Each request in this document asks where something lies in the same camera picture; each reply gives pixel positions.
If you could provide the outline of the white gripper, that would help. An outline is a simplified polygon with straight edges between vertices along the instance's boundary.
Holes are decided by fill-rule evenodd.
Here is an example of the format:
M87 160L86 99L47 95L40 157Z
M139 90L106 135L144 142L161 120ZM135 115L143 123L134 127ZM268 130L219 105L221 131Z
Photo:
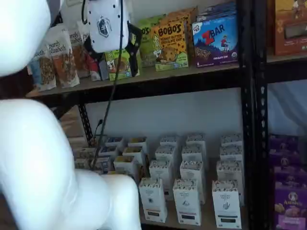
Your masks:
M131 76L138 71L137 53L142 41L142 30L131 24L124 0L89 0L87 21L90 36L84 41L89 55L125 48L129 54Z

